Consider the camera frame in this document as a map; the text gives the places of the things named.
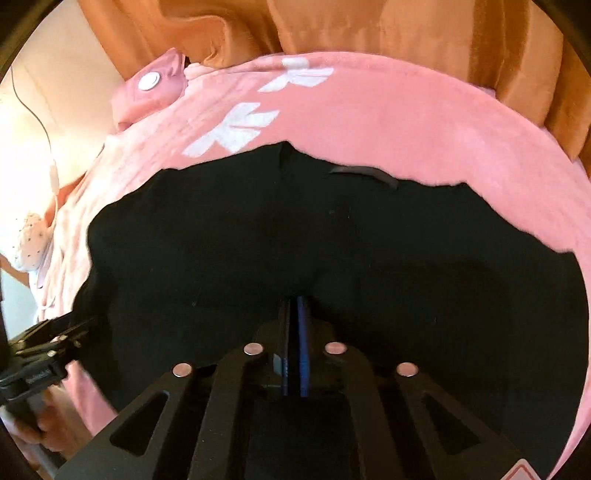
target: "blue strip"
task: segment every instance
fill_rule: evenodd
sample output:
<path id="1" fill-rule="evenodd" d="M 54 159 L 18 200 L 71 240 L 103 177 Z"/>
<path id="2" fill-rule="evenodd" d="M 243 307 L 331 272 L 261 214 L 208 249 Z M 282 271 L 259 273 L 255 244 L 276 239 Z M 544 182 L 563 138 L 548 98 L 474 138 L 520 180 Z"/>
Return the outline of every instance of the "blue strip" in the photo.
<path id="1" fill-rule="evenodd" d="M 303 297 L 297 299 L 297 313 L 300 334 L 300 395 L 307 397 L 310 389 L 310 353 L 308 349 L 308 317 Z"/>

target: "triangular warning sign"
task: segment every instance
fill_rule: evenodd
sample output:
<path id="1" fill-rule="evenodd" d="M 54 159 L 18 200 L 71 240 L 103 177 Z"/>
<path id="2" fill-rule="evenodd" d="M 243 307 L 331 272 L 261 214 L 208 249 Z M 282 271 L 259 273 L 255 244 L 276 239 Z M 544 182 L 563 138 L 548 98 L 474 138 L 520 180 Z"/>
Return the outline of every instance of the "triangular warning sign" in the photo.
<path id="1" fill-rule="evenodd" d="M 541 480 L 527 460 L 521 459 L 501 480 Z"/>

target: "screw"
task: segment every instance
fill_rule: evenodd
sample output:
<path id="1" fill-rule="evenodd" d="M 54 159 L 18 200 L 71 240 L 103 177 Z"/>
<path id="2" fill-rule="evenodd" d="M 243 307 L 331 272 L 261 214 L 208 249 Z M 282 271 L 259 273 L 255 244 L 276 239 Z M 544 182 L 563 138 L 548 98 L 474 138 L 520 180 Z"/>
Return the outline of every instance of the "screw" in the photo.
<path id="1" fill-rule="evenodd" d="M 329 342 L 324 346 L 324 350 L 331 355 L 342 355 L 347 351 L 347 346 L 341 342 Z"/>
<path id="2" fill-rule="evenodd" d="M 414 377 L 418 373 L 418 367 L 410 362 L 404 362 L 396 367 L 396 373 L 401 377 Z"/>
<path id="3" fill-rule="evenodd" d="M 249 343 L 244 346 L 244 353 L 247 355 L 260 355 L 265 350 L 260 343 Z"/>
<path id="4" fill-rule="evenodd" d="M 178 364 L 173 368 L 173 374 L 175 377 L 184 378 L 188 377 L 193 371 L 193 367 L 189 364 Z"/>

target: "black cloth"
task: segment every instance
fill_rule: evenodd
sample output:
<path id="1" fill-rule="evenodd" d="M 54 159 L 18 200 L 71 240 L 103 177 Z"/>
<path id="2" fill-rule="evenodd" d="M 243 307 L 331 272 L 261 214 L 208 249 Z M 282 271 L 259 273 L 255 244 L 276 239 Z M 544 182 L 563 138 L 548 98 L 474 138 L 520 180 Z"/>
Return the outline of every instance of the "black cloth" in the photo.
<path id="1" fill-rule="evenodd" d="M 334 168 L 284 142 L 161 171 L 105 207 L 74 303 L 106 318 L 83 365 L 121 409 L 174 364 L 251 341 L 282 298 L 305 294 L 340 340 L 388 367 L 415 362 L 548 474 L 587 368 L 575 256 L 467 184 L 393 188 Z"/>

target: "pink blanket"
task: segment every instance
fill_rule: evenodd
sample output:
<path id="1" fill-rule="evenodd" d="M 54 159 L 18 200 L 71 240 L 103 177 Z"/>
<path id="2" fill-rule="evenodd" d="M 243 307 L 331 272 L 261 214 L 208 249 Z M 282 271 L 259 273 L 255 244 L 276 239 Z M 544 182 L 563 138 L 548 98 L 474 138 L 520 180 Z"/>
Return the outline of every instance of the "pink blanket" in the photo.
<path id="1" fill-rule="evenodd" d="M 194 64 L 185 75 L 183 97 L 106 140 L 59 211 L 38 291 L 40 302 L 52 304 L 47 318 L 72 308 L 90 268 L 87 227 L 101 208 L 162 168 L 282 140 L 313 157 L 423 184 L 467 182 L 517 228 L 557 251 L 574 251 L 591 298 L 591 183 L 551 138 L 479 89 L 355 53 L 268 56 L 215 71 Z M 589 380 L 560 463 L 591 421 Z M 113 418 L 77 364 L 67 387 L 93 433 Z"/>

